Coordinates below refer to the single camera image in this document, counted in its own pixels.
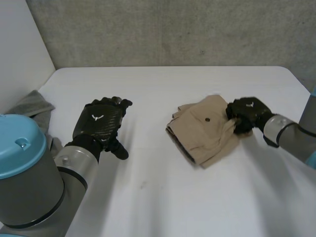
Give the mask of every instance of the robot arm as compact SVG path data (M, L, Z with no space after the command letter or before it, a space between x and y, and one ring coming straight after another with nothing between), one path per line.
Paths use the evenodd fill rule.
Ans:
M7 132L6 143L0 146L0 221L4 224L0 237L66 235L93 182L100 153L111 151L119 159L128 158L116 136L131 105L118 97L87 104L73 141L55 159L32 119L0 117L0 128Z
M311 94L299 123L271 113L254 97L228 104L229 118L236 118L235 132L249 132L258 127L268 145L282 147L300 161L316 169L316 89Z

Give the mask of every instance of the logo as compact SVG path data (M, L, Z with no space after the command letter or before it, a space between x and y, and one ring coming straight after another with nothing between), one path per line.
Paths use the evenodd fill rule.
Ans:
M246 106L247 107L253 107L253 102L250 105L246 104Z
M104 115L102 115L101 117L95 117L94 115L92 115L92 117L93 117L94 121L97 121L98 119L103 118Z

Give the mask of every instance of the gray cylindrical arm segment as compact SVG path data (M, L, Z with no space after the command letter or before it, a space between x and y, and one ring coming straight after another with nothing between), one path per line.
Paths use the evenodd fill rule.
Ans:
M314 93L311 94L307 101L299 125L304 130L316 134L316 88Z

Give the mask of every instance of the folded fabric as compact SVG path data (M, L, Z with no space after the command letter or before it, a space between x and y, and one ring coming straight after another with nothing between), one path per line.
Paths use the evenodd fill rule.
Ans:
M238 145L235 121L227 119L226 107L220 95L210 95L199 103L178 107L173 114L166 130L194 164L209 167Z
M6 114L24 115L32 118L46 135L47 147L51 151L52 156L55 156L61 150L62 145L58 138L52 138L47 134L50 114L53 109L55 107L52 104L48 103L37 90L33 90L13 108L8 110Z

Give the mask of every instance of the white wall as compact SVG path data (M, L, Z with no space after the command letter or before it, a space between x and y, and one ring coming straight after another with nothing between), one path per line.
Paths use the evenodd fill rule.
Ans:
M54 71L25 0L0 0L0 113L39 89Z

